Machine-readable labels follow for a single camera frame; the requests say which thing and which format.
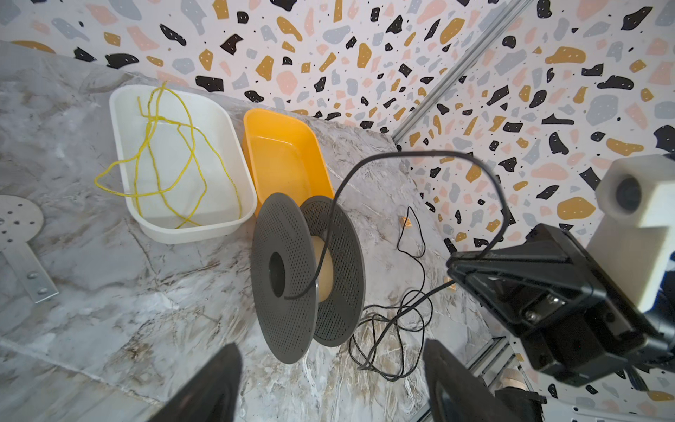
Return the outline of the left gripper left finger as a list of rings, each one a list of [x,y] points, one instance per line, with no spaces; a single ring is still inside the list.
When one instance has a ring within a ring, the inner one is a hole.
[[[226,344],[149,421],[233,421],[242,370],[237,345]]]

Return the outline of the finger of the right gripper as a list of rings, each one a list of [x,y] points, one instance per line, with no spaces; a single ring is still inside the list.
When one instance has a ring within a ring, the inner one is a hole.
[[[595,267],[572,263],[450,263],[450,277],[519,338],[625,338],[628,320]]]
[[[606,274],[589,251],[571,235],[569,230],[544,223],[537,224],[526,236],[523,244],[488,248],[483,251],[453,252],[446,262],[448,274],[467,274],[470,270],[484,269],[492,264],[572,265],[589,271]]]

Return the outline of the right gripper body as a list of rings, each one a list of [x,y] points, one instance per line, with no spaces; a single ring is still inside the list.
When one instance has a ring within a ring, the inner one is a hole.
[[[636,369],[674,372],[674,311],[652,309],[633,318],[598,305],[520,342],[533,369],[559,383],[585,387],[624,371],[637,387]]]

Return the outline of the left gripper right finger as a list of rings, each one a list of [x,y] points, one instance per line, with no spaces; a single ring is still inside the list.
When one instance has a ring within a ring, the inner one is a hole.
[[[436,339],[423,348],[433,421],[508,421],[509,410]]]

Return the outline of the grey cable spool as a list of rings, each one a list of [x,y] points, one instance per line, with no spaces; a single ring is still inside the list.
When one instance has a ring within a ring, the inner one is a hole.
[[[352,221],[332,199],[302,205],[284,193],[258,213],[251,283],[267,346],[298,362],[312,342],[340,346],[353,335],[365,299],[365,267]]]

